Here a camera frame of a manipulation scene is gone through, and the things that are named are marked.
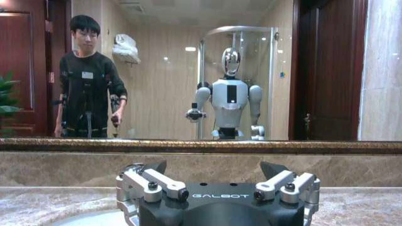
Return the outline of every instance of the man's arm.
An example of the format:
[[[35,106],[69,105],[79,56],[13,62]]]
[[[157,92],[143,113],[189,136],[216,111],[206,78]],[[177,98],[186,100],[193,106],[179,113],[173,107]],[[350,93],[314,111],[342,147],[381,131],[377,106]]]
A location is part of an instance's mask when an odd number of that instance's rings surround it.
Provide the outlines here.
[[[110,62],[109,74],[110,74],[110,79],[113,82],[111,87],[110,87],[110,94],[111,95],[115,94],[121,99],[119,109],[117,110],[117,112],[113,114],[113,117],[111,117],[114,126],[118,126],[122,123],[125,107],[127,105],[127,90],[125,87],[125,83],[119,77],[118,69],[115,67],[114,62]]]
[[[57,128],[55,128],[55,137],[62,136],[63,127],[62,127],[62,115],[63,115],[63,106],[59,104],[58,117],[57,117]]]
[[[69,79],[67,79],[67,64],[65,58],[61,60],[61,102],[63,101],[63,93],[69,91]],[[62,136],[63,127],[62,127],[62,117],[63,117],[63,104],[59,104],[58,117],[57,117],[57,127],[55,127],[55,137]]]
[[[123,119],[123,112],[125,112],[125,107],[126,107],[127,101],[126,99],[121,99],[121,106],[117,112],[113,114],[113,122],[114,126],[118,126],[122,124],[122,119]]]

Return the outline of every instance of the sink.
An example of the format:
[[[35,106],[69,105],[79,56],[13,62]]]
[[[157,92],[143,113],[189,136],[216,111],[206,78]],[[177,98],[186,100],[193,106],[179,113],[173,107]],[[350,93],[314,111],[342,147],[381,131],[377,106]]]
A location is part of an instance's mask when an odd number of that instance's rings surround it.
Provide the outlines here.
[[[121,210],[105,210],[66,218],[53,226],[127,226]]]

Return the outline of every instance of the white towel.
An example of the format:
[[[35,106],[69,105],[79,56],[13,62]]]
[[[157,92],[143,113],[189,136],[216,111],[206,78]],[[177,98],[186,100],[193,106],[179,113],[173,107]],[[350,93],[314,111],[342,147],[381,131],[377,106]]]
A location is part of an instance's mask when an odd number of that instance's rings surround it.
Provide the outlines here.
[[[117,35],[117,44],[114,45],[114,54],[122,61],[129,63],[141,63],[138,56],[137,41],[126,34]]]

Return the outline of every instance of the short black hair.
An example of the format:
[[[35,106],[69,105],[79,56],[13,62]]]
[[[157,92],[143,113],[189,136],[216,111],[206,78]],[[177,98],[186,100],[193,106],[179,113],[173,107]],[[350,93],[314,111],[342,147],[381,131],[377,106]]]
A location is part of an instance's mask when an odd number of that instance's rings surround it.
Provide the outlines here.
[[[78,15],[70,21],[70,30],[77,32],[77,29],[90,30],[98,35],[101,34],[101,26],[97,20],[87,15]]]

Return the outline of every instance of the bolt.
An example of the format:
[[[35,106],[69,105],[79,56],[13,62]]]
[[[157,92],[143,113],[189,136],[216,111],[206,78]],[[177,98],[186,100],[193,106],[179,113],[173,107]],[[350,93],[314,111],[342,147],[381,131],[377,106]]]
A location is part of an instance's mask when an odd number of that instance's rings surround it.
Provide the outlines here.
[[[158,188],[158,183],[155,182],[155,181],[151,181],[150,183],[149,183],[149,189],[150,190],[155,190]]]
[[[264,201],[265,200],[265,194],[261,191],[256,191],[254,192],[254,198],[257,199],[257,201]]]
[[[179,196],[178,199],[181,202],[186,201],[189,198],[189,191],[186,189],[179,190]]]
[[[285,189],[293,192],[296,190],[296,184],[294,183],[288,183],[285,185]]]

